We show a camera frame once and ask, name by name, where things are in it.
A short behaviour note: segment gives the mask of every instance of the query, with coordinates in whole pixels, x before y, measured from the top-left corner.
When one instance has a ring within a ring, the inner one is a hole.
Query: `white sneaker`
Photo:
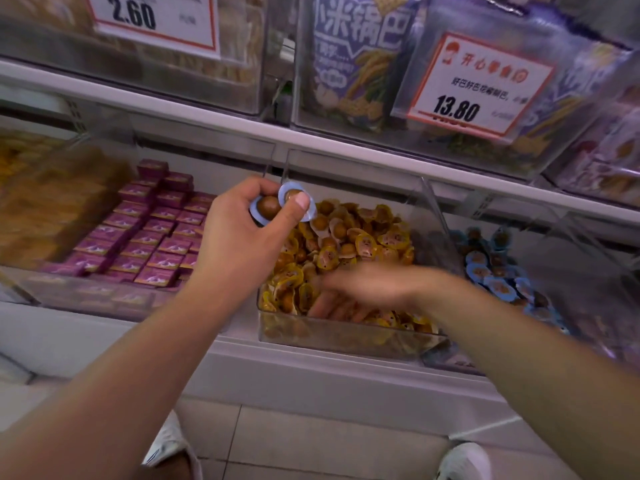
[[[476,443],[452,448],[440,462],[435,480],[491,480],[491,460]]]
[[[164,421],[162,428],[158,431],[156,439],[151,444],[151,448],[145,455],[142,462],[147,467],[155,467],[162,460],[171,458],[173,455],[184,451],[189,456],[191,463],[191,476],[193,480],[202,480],[202,468],[195,453],[189,446],[189,443],[182,435],[180,421],[175,411],[171,411],[167,419]]]

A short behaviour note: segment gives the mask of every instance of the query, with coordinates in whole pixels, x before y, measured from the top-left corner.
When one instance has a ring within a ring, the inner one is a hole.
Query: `stack of purple boxes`
[[[138,173],[137,180],[119,190],[122,202],[76,245],[71,256],[62,264],[46,263],[41,271],[167,291],[178,290],[189,279],[216,196],[194,192],[193,176],[169,171],[166,162],[142,160]],[[93,290],[100,288],[99,283],[86,286],[92,289],[85,294],[99,298],[100,290]],[[119,298],[118,309],[141,305],[132,291],[111,296],[110,301]]]

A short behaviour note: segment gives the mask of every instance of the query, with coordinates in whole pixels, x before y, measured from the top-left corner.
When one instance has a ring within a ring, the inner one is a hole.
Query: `metal shelf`
[[[96,102],[128,112],[169,119],[252,139],[270,141],[281,146],[302,148],[312,152],[369,162],[381,167],[402,169],[424,175],[432,180],[491,194],[514,196],[524,200],[546,203],[585,215],[604,217],[608,220],[640,223],[640,211],[592,201],[555,190],[532,187],[499,177],[395,155],[327,137],[293,131],[260,121],[248,120],[241,116],[215,112],[27,64],[0,59],[0,80],[6,84],[15,84],[21,87],[27,85],[30,88],[65,97]]]

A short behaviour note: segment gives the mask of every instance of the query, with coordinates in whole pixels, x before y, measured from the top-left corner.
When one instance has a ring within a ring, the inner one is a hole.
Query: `hand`
[[[208,296],[236,307],[267,279],[284,241],[309,206],[309,196],[300,192],[272,222],[259,228],[249,205],[259,195],[277,195],[279,188],[265,178],[250,177],[213,201],[189,280],[192,287],[192,282],[197,283]]]
[[[341,320],[345,308],[353,310],[355,302],[354,322],[377,308],[426,313],[433,298],[448,285],[455,285],[451,275],[436,268],[363,262],[322,276],[322,293],[309,316]]]

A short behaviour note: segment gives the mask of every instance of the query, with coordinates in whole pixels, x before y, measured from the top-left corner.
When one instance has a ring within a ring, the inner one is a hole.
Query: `beige tile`
[[[281,468],[257,467],[229,463],[224,480],[353,480],[350,477],[326,475],[322,473],[283,470]]]
[[[446,438],[243,407],[229,461],[366,479],[424,480]]]
[[[0,431],[9,428],[64,383],[52,378],[36,378],[30,385],[0,381]]]
[[[225,476],[226,461],[200,460],[203,480],[222,480]]]
[[[493,480],[580,480],[556,456],[485,447],[491,458]]]
[[[240,406],[183,398],[175,411],[196,455],[212,460],[227,459]]]

